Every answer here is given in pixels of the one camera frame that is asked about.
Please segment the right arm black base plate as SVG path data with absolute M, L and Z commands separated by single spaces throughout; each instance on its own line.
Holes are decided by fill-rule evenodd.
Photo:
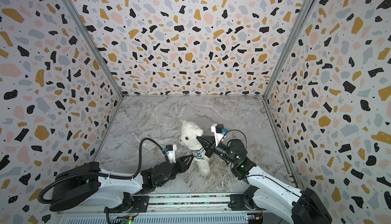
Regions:
M 233 211 L 261 211 L 267 210 L 265 208 L 258 207 L 254 201 L 244 193 L 237 193 L 230 195 L 230 201 L 228 207 Z

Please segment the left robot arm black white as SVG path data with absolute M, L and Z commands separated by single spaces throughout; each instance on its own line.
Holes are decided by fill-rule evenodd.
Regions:
M 56 177 L 49 209 L 65 211 L 83 204 L 126 211 L 135 202 L 135 195 L 148 194 L 164 186 L 186 172 L 192 161 L 192 155 L 179 157 L 175 163 L 164 161 L 139 172 L 135 178 L 101 169 L 98 162 L 87 163 Z

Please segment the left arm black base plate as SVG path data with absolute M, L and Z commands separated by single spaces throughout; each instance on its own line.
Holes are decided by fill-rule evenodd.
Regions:
M 105 207 L 104 213 L 145 213 L 148 208 L 150 197 L 148 195 L 129 195 L 124 194 L 124 198 L 119 206 L 108 208 Z

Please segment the blue white striped knit sweater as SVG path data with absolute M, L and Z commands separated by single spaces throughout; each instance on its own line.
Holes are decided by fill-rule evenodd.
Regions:
M 193 159 L 197 162 L 203 162 L 207 161 L 206 156 L 205 156 L 205 149 L 203 147 L 199 149 L 191 149 L 187 147 L 187 151 L 190 155 L 193 156 Z

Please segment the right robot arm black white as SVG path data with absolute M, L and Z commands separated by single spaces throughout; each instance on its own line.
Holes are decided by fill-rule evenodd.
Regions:
M 239 139 L 228 144 L 216 143 L 212 136 L 198 136 L 205 155 L 216 154 L 231 165 L 232 174 L 249 184 L 244 193 L 230 196 L 229 208 L 237 210 L 265 209 L 290 224 L 330 224 L 333 219 L 318 195 L 311 189 L 301 190 L 266 173 L 247 156 Z

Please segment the white fluffy teddy bear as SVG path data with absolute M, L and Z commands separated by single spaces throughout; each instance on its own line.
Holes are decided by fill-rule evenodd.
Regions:
M 193 122 L 182 121 L 180 144 L 191 149 L 199 149 L 203 147 L 196 139 L 197 136 L 203 135 L 203 129 Z M 207 161 L 196 162 L 200 174 L 207 177 L 210 174 L 210 158 L 206 157 Z

